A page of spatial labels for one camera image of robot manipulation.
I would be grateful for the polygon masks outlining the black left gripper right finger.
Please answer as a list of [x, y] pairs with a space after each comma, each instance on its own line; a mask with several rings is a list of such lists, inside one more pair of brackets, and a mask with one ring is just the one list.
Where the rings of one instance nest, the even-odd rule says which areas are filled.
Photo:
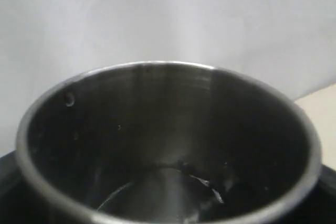
[[275, 223], [335, 223], [335, 170], [323, 164], [311, 193]]

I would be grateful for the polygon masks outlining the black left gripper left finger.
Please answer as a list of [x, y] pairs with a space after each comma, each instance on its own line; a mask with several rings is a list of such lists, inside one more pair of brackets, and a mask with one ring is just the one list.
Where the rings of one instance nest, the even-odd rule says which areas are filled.
[[[1, 223], [78, 223], [76, 219], [53, 207], [22, 174], [17, 164], [16, 152], [1, 157]], [[43, 173], [56, 179], [56, 171], [71, 163], [73, 154], [59, 155], [54, 152], [31, 152], [30, 159]]]

